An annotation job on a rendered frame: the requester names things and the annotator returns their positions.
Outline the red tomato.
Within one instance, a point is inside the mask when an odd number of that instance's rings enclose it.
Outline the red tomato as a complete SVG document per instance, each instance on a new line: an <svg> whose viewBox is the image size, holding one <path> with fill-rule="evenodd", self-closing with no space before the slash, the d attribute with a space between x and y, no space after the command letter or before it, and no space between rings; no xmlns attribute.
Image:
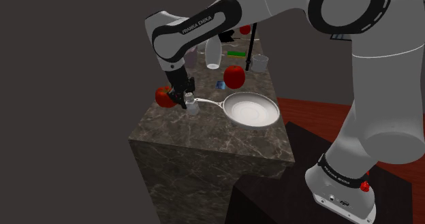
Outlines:
<svg viewBox="0 0 425 224"><path fill-rule="evenodd" d="M162 108L172 108L176 105L176 103L168 96L169 91L171 91L169 86L159 87L155 91L155 101Z"/></svg>

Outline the white salt shaker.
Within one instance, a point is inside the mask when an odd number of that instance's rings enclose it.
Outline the white salt shaker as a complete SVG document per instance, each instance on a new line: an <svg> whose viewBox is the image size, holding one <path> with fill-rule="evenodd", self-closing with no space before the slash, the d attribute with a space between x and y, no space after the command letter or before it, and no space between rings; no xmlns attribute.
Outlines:
<svg viewBox="0 0 425 224"><path fill-rule="evenodd" d="M187 107L187 112L190 115L197 115L200 111L199 105L193 96L193 93L185 94L185 104Z"/></svg>

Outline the pale purple cup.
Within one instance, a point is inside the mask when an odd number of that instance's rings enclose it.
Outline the pale purple cup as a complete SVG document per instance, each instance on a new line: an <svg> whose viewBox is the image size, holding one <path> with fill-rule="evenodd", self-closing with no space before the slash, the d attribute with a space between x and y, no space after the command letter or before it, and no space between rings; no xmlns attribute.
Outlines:
<svg viewBox="0 0 425 224"><path fill-rule="evenodd" d="M184 55L185 67L193 68L198 61L198 48L192 47Z"/></svg>

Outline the clear glass vase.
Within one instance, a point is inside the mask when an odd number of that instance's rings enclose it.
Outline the clear glass vase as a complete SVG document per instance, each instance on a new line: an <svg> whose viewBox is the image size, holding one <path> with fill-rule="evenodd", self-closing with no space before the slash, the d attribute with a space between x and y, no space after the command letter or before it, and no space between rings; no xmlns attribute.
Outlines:
<svg viewBox="0 0 425 224"><path fill-rule="evenodd" d="M222 47L219 36L210 38L205 47L205 62L209 69L218 69L221 64Z"/></svg>

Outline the large red apple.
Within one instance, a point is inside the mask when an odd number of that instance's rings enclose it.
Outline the large red apple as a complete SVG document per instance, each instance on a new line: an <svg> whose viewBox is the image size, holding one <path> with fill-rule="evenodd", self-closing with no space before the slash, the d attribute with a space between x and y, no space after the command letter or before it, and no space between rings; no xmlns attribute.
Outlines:
<svg viewBox="0 0 425 224"><path fill-rule="evenodd" d="M223 73L223 81L230 89L239 89L245 83L245 71L241 66L232 65Z"/></svg>

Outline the black angular object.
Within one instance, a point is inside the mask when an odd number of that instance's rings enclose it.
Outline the black angular object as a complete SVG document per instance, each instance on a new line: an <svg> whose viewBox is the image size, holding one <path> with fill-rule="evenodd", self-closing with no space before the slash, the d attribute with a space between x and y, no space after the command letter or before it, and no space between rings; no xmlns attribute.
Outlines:
<svg viewBox="0 0 425 224"><path fill-rule="evenodd" d="M221 43L229 43L234 41L233 34L234 30L229 30L218 34L218 37Z"/></svg>

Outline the white frying pan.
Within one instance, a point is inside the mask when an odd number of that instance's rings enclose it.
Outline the white frying pan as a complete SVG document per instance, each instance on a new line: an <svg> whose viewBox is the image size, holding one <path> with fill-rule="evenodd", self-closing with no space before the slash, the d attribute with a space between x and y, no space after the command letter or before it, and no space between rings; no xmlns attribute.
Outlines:
<svg viewBox="0 0 425 224"><path fill-rule="evenodd" d="M195 101L219 106L229 121L247 130L265 130L281 118L278 105L270 98L252 92L237 92L223 101L195 98Z"/></svg>

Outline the black upright pole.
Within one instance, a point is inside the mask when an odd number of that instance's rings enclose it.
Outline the black upright pole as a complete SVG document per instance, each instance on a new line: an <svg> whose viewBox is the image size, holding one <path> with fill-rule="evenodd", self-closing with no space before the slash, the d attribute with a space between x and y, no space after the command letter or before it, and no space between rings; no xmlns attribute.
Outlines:
<svg viewBox="0 0 425 224"><path fill-rule="evenodd" d="M253 44L255 41L256 29L257 29L257 23L253 23L252 30L251 30L251 38L249 42L249 49L248 49L247 58L246 58L245 71L249 71L249 68L251 65L251 57L252 57L252 51L253 51Z"/></svg>

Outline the dark robot stand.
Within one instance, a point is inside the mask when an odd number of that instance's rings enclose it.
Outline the dark robot stand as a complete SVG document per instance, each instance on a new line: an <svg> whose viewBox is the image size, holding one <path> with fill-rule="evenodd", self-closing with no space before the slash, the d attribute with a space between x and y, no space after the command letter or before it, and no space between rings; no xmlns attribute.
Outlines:
<svg viewBox="0 0 425 224"><path fill-rule="evenodd" d="M304 173L330 142L288 122L295 164L280 179L243 175L235 183L225 224L353 224L320 206L304 180ZM374 166L369 184L377 207L373 224L414 224L411 183Z"/></svg>

